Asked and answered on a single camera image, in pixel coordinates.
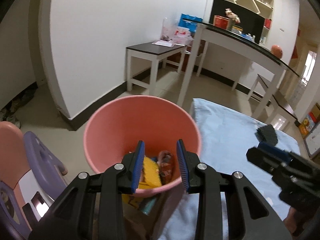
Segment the person's right hand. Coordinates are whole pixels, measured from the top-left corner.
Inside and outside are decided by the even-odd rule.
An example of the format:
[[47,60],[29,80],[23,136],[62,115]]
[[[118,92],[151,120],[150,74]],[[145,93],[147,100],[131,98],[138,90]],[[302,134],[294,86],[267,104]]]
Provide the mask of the person's right hand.
[[304,220],[305,214],[297,211],[295,208],[290,207],[287,217],[283,220],[287,230],[291,233],[293,239],[295,239],[295,231],[298,228],[298,224]]

